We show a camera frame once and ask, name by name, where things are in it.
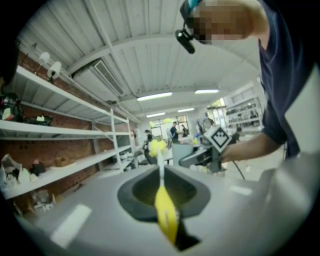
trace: yellow handle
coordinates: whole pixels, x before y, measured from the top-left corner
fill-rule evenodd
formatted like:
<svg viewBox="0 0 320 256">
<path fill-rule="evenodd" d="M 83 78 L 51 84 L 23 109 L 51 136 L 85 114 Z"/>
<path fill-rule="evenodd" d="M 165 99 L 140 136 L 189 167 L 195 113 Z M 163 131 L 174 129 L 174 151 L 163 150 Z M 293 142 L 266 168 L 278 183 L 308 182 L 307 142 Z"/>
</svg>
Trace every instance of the yellow handle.
<svg viewBox="0 0 320 256">
<path fill-rule="evenodd" d="M 159 187 L 155 195 L 154 206 L 162 232 L 174 245 L 178 233 L 179 216 L 177 216 L 175 205 L 164 186 Z"/>
</svg>

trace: yellow object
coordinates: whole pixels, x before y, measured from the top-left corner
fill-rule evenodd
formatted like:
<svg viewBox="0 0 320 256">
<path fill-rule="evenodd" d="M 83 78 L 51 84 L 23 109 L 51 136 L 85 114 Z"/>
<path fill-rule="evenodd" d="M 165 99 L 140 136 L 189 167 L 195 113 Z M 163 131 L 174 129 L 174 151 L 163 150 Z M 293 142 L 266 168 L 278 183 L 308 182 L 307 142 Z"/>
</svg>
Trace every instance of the yellow object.
<svg viewBox="0 0 320 256">
<path fill-rule="evenodd" d="M 169 241 L 175 245 L 179 226 L 179 216 L 177 215 L 175 205 L 164 186 L 160 186 L 156 192 L 154 206 L 156 208 L 160 229 Z"/>
<path fill-rule="evenodd" d="M 171 118 L 166 118 L 166 119 L 163 120 L 163 122 L 164 122 L 165 124 L 173 123 L 173 121 L 172 121 Z"/>
<path fill-rule="evenodd" d="M 158 149 L 160 149 L 160 151 L 163 151 L 166 147 L 167 144 L 163 139 L 161 141 L 153 139 L 149 143 L 149 156 L 156 157 L 158 155 Z"/>
</svg>

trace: ceiling light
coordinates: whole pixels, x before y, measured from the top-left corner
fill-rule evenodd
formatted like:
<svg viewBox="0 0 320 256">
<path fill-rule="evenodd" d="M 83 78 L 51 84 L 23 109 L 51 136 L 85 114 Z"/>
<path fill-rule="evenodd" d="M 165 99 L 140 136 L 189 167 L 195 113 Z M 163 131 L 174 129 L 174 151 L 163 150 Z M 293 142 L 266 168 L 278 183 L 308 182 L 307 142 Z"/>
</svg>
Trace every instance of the ceiling light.
<svg viewBox="0 0 320 256">
<path fill-rule="evenodd" d="M 172 95 L 172 92 L 165 92 L 165 93 L 159 93 L 159 94 L 153 94 L 153 95 L 140 97 L 140 98 L 137 98 L 136 100 L 138 102 L 141 102 L 141 101 L 147 101 L 147 100 L 152 100 L 152 99 L 156 99 L 156 98 L 168 97 L 171 95 Z"/>
<path fill-rule="evenodd" d="M 216 94 L 219 92 L 219 89 L 208 89 L 208 90 L 196 90 L 195 94 Z"/>
<path fill-rule="evenodd" d="M 180 110 L 178 110 L 178 112 L 180 113 L 180 112 L 187 112 L 187 111 L 193 111 L 193 110 L 195 110 L 194 107 L 192 107 L 192 108 L 186 108 L 186 109 L 180 109 Z"/>
<path fill-rule="evenodd" d="M 148 114 L 146 115 L 147 118 L 157 117 L 157 116 L 163 116 L 165 112 L 157 113 L 157 114 Z"/>
</svg>

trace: cable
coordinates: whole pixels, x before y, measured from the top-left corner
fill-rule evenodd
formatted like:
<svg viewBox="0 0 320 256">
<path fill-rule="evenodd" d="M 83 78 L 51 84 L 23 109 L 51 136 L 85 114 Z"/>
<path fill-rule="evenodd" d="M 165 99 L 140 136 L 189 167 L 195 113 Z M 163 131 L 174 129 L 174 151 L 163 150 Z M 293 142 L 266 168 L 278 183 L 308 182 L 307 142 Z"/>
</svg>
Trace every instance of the cable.
<svg viewBox="0 0 320 256">
<path fill-rule="evenodd" d="M 232 162 L 234 163 L 235 167 L 238 169 L 238 171 L 239 171 L 239 173 L 241 174 L 243 180 L 245 181 L 245 180 L 246 180 L 246 179 L 245 179 L 245 176 L 244 176 L 244 175 L 242 174 L 242 172 L 240 171 L 238 165 L 235 163 L 235 161 L 232 161 Z"/>
</svg>

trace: sleeve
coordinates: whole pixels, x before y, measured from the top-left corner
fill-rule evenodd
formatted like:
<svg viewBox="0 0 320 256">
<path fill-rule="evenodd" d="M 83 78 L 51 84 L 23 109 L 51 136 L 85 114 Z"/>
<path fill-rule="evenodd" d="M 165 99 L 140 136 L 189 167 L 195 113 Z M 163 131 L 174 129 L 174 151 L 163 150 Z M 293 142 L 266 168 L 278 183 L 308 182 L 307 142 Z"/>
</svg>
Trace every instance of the sleeve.
<svg viewBox="0 0 320 256">
<path fill-rule="evenodd" d="M 272 107 L 270 100 L 267 101 L 267 105 L 263 113 L 262 124 L 264 126 L 262 132 L 275 143 L 281 145 L 286 142 L 286 132 L 280 125 L 278 116 Z"/>
</svg>

